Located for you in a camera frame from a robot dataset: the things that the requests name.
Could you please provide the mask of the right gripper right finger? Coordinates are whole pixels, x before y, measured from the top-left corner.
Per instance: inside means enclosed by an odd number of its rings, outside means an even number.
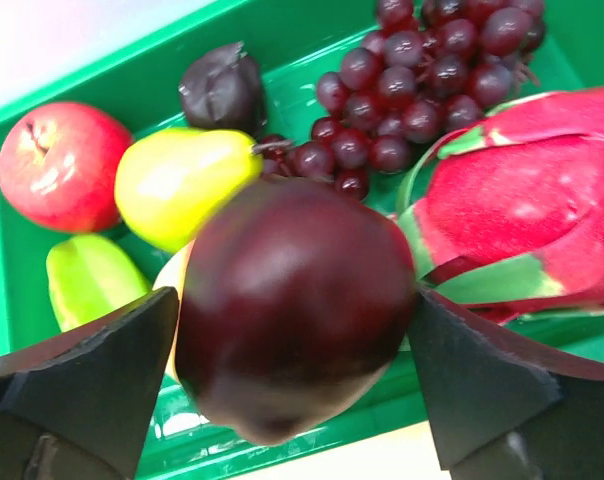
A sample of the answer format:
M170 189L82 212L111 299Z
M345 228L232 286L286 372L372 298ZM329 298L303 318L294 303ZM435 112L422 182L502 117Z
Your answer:
M604 479L604 363L423 289L408 339L440 467L454 479Z

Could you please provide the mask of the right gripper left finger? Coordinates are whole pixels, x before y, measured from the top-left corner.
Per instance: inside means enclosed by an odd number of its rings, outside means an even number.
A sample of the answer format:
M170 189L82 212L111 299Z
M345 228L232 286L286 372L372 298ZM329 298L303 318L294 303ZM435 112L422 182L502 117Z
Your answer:
M178 306L162 287L0 356L0 479L133 478Z

